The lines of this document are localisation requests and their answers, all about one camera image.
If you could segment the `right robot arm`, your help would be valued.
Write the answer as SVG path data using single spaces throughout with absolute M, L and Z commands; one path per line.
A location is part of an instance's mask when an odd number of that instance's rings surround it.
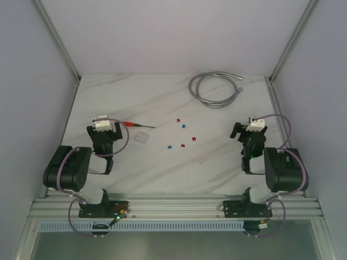
M 228 209 L 235 208 L 246 216 L 267 209 L 270 201 L 281 195 L 305 191 L 309 177 L 296 148 L 266 147 L 267 126 L 263 120 L 248 126 L 236 122 L 230 138 L 242 143 L 241 168 L 245 174 L 263 176 L 265 181 L 247 188 L 241 199 L 231 201 Z

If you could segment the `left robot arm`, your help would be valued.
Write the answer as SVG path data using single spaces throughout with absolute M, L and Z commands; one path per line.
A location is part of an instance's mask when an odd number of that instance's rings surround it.
M 43 174 L 47 188 L 76 198 L 82 218 L 112 216 L 107 191 L 87 180 L 88 175 L 108 175 L 113 168 L 113 143 L 123 138 L 119 122 L 95 122 L 86 128 L 93 147 L 60 145 Z

